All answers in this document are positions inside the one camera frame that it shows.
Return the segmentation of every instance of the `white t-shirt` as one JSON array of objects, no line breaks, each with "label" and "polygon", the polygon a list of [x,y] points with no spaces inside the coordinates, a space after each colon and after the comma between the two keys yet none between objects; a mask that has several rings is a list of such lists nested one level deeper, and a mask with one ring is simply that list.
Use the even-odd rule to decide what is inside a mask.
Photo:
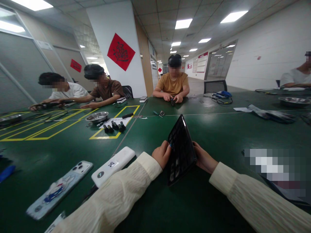
[{"label": "white t-shirt", "polygon": [[288,73],[284,73],[280,80],[280,87],[284,86],[287,83],[303,84],[311,83],[311,75],[304,74],[299,70],[292,69]]},{"label": "white t-shirt", "polygon": [[52,95],[49,97],[49,99],[78,98],[88,95],[87,90],[84,89],[81,85],[70,82],[68,82],[68,84],[69,84],[68,91],[52,92]]}]

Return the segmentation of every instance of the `black chair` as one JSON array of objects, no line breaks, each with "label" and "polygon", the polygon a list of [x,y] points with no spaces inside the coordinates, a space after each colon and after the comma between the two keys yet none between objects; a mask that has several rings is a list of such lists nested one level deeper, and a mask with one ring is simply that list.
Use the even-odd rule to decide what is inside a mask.
[{"label": "black chair", "polygon": [[124,96],[127,98],[127,99],[133,99],[133,91],[132,91],[132,88],[130,86],[122,86],[122,89],[123,89],[123,93],[124,93]]},{"label": "black chair", "polygon": [[204,94],[218,91],[228,91],[226,80],[204,81]]}]

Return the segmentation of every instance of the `screwdriver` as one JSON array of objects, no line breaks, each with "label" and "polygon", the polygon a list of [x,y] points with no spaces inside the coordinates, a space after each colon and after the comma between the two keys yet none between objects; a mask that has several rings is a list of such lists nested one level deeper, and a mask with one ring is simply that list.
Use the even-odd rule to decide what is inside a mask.
[{"label": "screwdriver", "polygon": [[153,111],[154,114],[156,114],[157,116],[162,117],[161,115],[157,114],[156,111]]}]

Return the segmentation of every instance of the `white pillar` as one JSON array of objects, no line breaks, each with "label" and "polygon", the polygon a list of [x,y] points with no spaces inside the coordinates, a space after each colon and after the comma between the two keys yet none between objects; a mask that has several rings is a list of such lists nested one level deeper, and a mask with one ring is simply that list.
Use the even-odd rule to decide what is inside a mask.
[{"label": "white pillar", "polygon": [[[147,95],[132,3],[116,2],[87,8],[86,11],[111,79],[118,80],[122,86],[131,86],[134,98]],[[107,56],[115,33],[135,51],[126,71]]]}]

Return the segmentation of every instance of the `green table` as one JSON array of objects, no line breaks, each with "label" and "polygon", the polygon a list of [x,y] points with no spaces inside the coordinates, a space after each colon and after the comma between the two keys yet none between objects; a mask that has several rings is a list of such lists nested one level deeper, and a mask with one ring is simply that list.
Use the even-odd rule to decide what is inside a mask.
[{"label": "green table", "polygon": [[[197,141],[213,158],[239,173],[262,181],[259,175],[245,165],[241,151],[244,148],[305,149],[311,141],[310,128],[300,118],[294,124],[283,125],[265,121],[252,113],[237,113],[233,107],[254,104],[262,109],[288,110],[295,115],[308,111],[285,108],[278,104],[277,98],[262,93],[242,92],[234,93],[232,105],[220,106],[211,99],[198,97],[185,99],[175,107],[158,98],[149,98],[145,104],[140,104],[139,99],[131,99],[124,109],[110,105],[94,111],[107,111],[109,117],[115,117],[123,110],[120,117],[136,110],[135,115],[147,117],[132,119],[126,131],[119,136],[114,134],[113,139],[107,139],[108,135],[104,131],[98,132],[96,126],[86,127],[84,118],[92,111],[88,109],[82,112],[72,109],[72,116],[64,122],[40,125],[42,122],[30,121],[19,125],[23,129],[15,126],[2,130],[0,148],[7,148],[3,155],[13,161],[17,172],[0,184],[0,224],[5,232],[44,232],[63,210],[68,215],[81,204],[93,186],[91,174],[114,153],[129,146],[136,155],[143,151],[151,155],[167,139],[181,113],[185,115],[192,140]],[[154,116],[154,110],[163,110],[166,116]],[[26,131],[10,137],[23,130]],[[43,220],[35,221],[28,217],[26,209],[52,182],[65,175],[81,160],[94,164],[90,173]],[[8,164],[0,160],[0,169]],[[227,198],[209,184],[209,177],[208,173],[195,167],[175,185],[168,187],[167,171],[164,170],[151,183],[116,232],[229,232],[235,227],[243,232],[253,232]]]}]

